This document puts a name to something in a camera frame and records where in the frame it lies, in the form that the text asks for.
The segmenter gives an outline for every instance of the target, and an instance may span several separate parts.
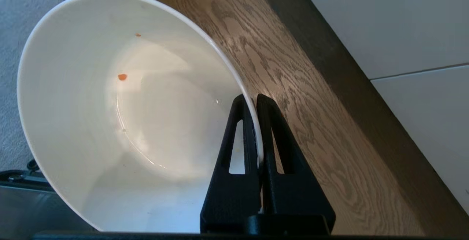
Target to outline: white bowl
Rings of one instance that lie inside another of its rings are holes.
[[[34,158],[62,199],[105,231],[199,232],[241,93],[261,161],[256,112],[233,65],[197,25],[155,0],[59,4],[32,31],[18,71]],[[242,168],[243,156],[234,165]]]

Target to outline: wood grain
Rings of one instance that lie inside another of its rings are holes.
[[[469,235],[467,215],[314,6],[158,1],[214,39],[252,97],[277,101],[336,212],[333,234]]]

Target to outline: orange food residue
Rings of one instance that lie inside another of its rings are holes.
[[[119,80],[125,80],[127,78],[127,74],[125,73],[119,74],[117,75],[117,78],[119,78]]]

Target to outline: black clamp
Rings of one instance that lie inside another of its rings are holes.
[[[240,95],[233,101],[230,111],[200,214],[200,232],[329,235],[335,213],[277,103],[258,95],[257,112],[263,139],[263,166],[257,170],[254,126],[244,97]],[[241,119],[245,174],[230,174],[236,124]],[[277,172],[272,133],[284,174]],[[261,197],[263,213],[259,213]]]

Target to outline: cabinet door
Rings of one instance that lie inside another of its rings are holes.
[[[312,0],[370,79],[469,62],[469,0]]]
[[[372,83],[469,214],[469,66]]]

